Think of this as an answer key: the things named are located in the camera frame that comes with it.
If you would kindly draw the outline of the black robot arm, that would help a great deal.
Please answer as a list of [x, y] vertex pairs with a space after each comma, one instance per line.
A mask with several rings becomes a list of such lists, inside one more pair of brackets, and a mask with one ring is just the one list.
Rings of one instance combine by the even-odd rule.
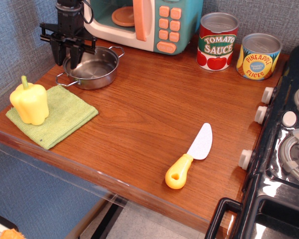
[[86, 0], [58, 0], [57, 24], [42, 22], [40, 39], [50, 43], [54, 61], [62, 65], [70, 50], [71, 69], [75, 69], [81, 62], [83, 53], [95, 52], [97, 38], [85, 29], [84, 24], [91, 24], [94, 14], [90, 19], [84, 16], [84, 7], [91, 8]]

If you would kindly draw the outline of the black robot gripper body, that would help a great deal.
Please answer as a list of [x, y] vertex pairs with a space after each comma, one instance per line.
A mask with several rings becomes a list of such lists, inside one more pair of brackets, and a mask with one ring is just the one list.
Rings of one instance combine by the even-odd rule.
[[84, 45], [85, 52], [94, 53], [97, 38], [90, 34], [84, 24], [91, 24], [94, 17], [84, 16], [84, 7], [92, 9], [88, 3], [57, 3], [57, 23], [40, 23], [43, 41], [53, 39], [67, 48], [73, 45]]

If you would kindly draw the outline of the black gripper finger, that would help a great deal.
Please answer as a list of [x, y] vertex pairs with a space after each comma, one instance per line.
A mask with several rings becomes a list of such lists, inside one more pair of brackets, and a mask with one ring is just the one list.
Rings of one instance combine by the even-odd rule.
[[66, 47], [62, 44], [62, 42], [58, 42], [53, 39], [50, 40], [50, 45], [55, 63], [58, 66], [61, 66], [66, 57]]
[[85, 52], [84, 45], [73, 45], [70, 48], [70, 68], [75, 69], [81, 62], [83, 53]]

